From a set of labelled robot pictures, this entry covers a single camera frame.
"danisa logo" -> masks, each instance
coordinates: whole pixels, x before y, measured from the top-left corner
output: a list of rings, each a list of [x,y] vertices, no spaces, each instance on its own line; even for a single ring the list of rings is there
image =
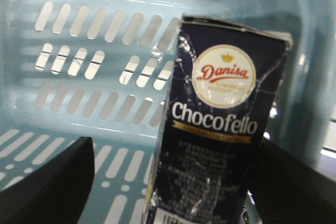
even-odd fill
[[[249,97],[256,70],[250,57],[238,47],[217,45],[198,57],[192,79],[202,101],[217,108],[230,108]]]

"plastic wrapper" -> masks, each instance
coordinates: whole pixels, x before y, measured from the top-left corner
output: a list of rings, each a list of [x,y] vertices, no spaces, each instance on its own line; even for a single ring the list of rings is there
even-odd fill
[[[184,16],[143,224],[237,224],[288,34]]]

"light blue basket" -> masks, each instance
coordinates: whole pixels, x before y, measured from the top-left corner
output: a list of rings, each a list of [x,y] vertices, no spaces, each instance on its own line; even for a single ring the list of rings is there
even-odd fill
[[[92,136],[96,177],[79,223],[138,224],[182,13],[292,34],[268,132],[316,163],[335,90],[334,0],[0,4],[0,189]]]

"gold label band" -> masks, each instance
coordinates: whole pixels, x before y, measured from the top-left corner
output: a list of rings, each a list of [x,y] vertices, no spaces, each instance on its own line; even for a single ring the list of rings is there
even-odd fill
[[[227,143],[241,143],[241,144],[250,144],[251,137],[250,136],[232,136],[224,133],[218,133],[214,131],[209,131],[205,129],[201,129],[199,127],[195,127],[189,124],[181,123],[179,121],[173,120],[173,127],[182,131],[186,131],[189,133],[193,133],[198,136],[211,138],[214,140],[219,140]]]

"crown emblem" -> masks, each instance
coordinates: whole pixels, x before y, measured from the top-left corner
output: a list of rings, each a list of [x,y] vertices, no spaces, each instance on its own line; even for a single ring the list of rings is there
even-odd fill
[[[226,53],[224,55],[222,55],[222,60],[223,62],[227,62],[230,63],[235,57],[233,57],[232,55],[230,55],[229,53]]]

